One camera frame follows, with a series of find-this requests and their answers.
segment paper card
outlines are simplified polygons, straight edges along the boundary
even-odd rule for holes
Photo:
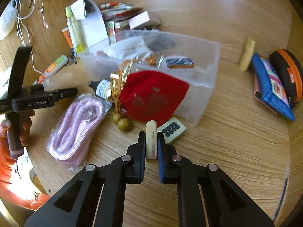
[[[79,23],[79,32],[87,48],[108,37],[104,21],[98,11],[88,14],[86,20]]]
[[[71,10],[76,20],[86,19],[84,0],[78,0],[71,5]]]

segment black dropper cap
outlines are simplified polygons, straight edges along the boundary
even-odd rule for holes
[[[93,91],[96,93],[97,87],[100,84],[99,82],[95,82],[95,81],[89,81],[88,86],[91,87],[93,89]]]

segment small box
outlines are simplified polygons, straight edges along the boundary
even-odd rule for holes
[[[194,68],[194,63],[190,58],[180,57],[180,58],[168,58],[166,59],[167,67],[172,68]]]
[[[151,11],[145,11],[128,20],[130,29],[140,27],[153,27],[161,25],[159,15]]]

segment hand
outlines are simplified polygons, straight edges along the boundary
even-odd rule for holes
[[[29,112],[29,116],[34,116],[35,115],[35,111],[31,110]],[[28,120],[26,120],[23,123],[23,129],[24,132],[20,135],[20,141],[22,146],[27,146],[28,145],[28,138],[29,138],[29,132],[31,129],[31,118],[29,117]],[[9,130],[9,128],[11,127],[11,122],[9,120],[3,120],[0,124],[0,135],[7,139],[7,131]]]

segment orange zipper case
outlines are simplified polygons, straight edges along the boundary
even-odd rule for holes
[[[290,105],[294,107],[303,96],[303,71],[299,61],[284,49],[273,52],[269,60],[281,80]]]

